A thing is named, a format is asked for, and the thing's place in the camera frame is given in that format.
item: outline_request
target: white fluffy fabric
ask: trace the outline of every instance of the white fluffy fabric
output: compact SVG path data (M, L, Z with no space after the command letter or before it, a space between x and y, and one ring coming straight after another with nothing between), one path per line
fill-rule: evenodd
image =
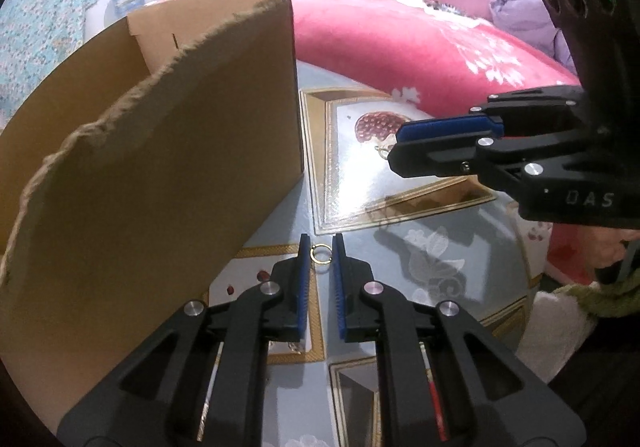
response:
M536 293L516 356L545 383L550 382L589 337L597 320L561 293Z

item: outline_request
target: green cloth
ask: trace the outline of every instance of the green cloth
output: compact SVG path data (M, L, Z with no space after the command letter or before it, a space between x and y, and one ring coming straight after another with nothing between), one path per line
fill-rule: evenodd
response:
M554 293L575 297L580 308L596 317L624 317L640 313L640 269L619 283L569 284Z

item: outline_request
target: blue gripper pad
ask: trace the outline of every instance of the blue gripper pad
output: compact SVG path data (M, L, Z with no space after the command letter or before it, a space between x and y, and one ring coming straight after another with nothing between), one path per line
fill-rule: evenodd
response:
M336 234L331 244L332 267L335 275L335 305L338 312L338 335L345 340L347 335L347 321L345 315L344 279L342 278L342 263L346 261L342 234Z
M396 141L428 140L443 136L491 131L496 138L504 136L504 126L485 114L466 114L453 118L432 118L405 123L396 133Z
M306 317L309 302L309 271L311 270L311 239L307 234L300 236L298 247L298 333L305 338Z

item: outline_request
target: floral pink comforter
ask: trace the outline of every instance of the floral pink comforter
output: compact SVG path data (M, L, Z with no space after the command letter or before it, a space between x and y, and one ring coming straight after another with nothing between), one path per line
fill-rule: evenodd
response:
M424 0L291 0L298 59L414 103L464 114L492 93L578 84L559 63L483 19Z

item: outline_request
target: gold ring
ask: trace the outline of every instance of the gold ring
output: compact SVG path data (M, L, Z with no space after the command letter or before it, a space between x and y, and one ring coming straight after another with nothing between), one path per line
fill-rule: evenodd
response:
M327 259L326 261L320 261L314 254L315 249L322 249L322 248L329 250L329 259ZM311 246L311 260L314 263L316 263L316 265L328 265L329 263L331 263L331 254L332 254L332 250L329 245L325 245L324 243L318 243L317 245Z

